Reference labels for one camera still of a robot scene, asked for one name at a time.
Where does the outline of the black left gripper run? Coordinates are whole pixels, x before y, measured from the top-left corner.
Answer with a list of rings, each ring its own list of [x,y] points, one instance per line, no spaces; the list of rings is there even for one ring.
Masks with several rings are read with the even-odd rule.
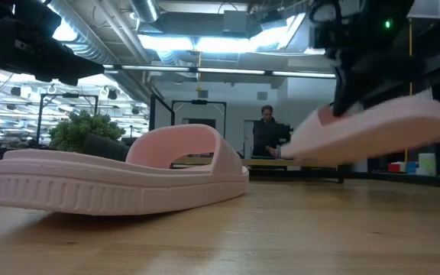
[[[50,1],[0,0],[0,70],[71,86],[104,73],[103,65],[75,55],[53,39],[62,18],[48,7]]]

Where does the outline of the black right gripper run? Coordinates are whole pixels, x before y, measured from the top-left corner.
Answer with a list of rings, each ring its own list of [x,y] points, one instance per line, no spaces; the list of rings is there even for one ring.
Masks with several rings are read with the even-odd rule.
[[[336,76],[332,104],[335,117],[341,117],[362,97],[361,104],[368,109],[391,99],[414,95],[425,87],[424,77],[416,79],[425,68],[424,61],[394,53],[392,43],[387,40],[382,44],[365,44],[363,40],[342,36],[325,39],[325,57],[331,61]],[[387,80],[396,82],[380,86]]]

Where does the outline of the pink rubber slide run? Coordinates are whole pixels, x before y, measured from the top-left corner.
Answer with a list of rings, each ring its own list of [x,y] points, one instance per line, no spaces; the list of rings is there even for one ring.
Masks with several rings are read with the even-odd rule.
[[[330,105],[318,108],[280,148],[280,156],[339,165],[439,140],[440,102],[408,95],[340,118]]]
[[[0,206],[84,215],[192,209],[248,190],[249,171],[212,127],[143,134],[124,161],[55,150],[13,150],[0,160]]]

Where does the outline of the black rubber slide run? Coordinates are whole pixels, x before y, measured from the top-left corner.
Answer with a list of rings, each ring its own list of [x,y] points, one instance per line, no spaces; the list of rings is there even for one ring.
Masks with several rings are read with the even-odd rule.
[[[0,159],[9,149],[0,147]],[[84,142],[83,154],[125,161],[129,146],[119,141],[112,141],[95,134],[89,134]]]

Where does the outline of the small green potted plant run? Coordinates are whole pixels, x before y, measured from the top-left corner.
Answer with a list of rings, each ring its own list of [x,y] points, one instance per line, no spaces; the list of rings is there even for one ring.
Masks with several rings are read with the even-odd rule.
[[[117,141],[125,129],[120,128],[109,115],[90,115],[86,110],[81,110],[79,113],[70,113],[68,118],[58,122],[48,133],[50,149],[81,153],[90,134]]]

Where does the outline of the pale green box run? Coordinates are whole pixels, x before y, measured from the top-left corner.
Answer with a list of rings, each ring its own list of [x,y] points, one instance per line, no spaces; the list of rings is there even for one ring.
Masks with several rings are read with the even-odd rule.
[[[434,153],[419,154],[419,174],[426,176],[436,175],[436,159]]]

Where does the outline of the person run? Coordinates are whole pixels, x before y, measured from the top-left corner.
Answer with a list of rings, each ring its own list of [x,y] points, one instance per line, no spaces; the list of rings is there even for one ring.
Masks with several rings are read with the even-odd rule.
[[[253,126],[254,146],[252,154],[255,157],[278,158],[277,153],[277,122],[273,117],[273,106],[261,108],[261,119]]]

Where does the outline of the long ceiling light tube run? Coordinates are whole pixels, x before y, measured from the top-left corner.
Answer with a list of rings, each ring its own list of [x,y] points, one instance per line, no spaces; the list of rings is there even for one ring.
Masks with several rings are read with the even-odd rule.
[[[194,66],[146,66],[146,65],[118,65],[105,64],[105,71],[110,70],[137,70],[162,73],[217,73],[235,74],[249,76],[276,76],[276,77],[296,77],[313,79],[335,79],[334,73],[314,73],[314,72],[295,72],[295,71],[276,71],[276,70],[250,70],[250,69],[226,69],[212,67]]]

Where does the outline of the black background rig frame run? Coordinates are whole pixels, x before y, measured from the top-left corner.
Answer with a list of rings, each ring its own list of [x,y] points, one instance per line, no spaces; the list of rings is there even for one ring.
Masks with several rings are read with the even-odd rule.
[[[171,108],[175,125],[202,124],[214,128],[225,137],[227,103],[205,99],[173,100]]]
[[[65,93],[41,93],[40,94],[40,102],[39,102],[39,112],[37,115],[37,133],[36,133],[36,144],[40,143],[40,133],[41,133],[41,122],[43,118],[43,110],[44,108],[50,104],[56,97],[62,97],[65,99],[79,99],[79,98],[93,98],[95,100],[95,103],[91,106],[93,107],[93,115],[96,115],[98,112],[98,105],[99,105],[99,97],[97,95],[85,95],[85,94],[79,94],[79,93],[71,93],[71,92],[65,92]]]

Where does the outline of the silver ceiling air duct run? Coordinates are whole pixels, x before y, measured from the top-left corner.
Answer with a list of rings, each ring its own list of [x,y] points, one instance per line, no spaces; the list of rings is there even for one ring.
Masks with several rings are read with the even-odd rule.
[[[48,7],[62,18],[53,38],[71,48],[80,57],[100,64],[118,63],[117,57],[66,0],[51,0]]]

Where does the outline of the wooden shelf black metal frame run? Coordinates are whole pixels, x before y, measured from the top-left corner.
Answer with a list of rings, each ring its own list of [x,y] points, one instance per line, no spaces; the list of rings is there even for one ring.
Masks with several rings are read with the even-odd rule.
[[[150,131],[156,128],[157,103],[170,113],[170,124],[176,124],[176,112],[173,109],[176,101],[173,100],[171,105],[168,105],[158,95],[152,94],[150,96]],[[343,184],[345,181],[340,167],[317,164],[314,160],[287,160],[266,157],[249,159],[245,157],[242,162],[250,170],[253,177],[332,179],[339,184]]]

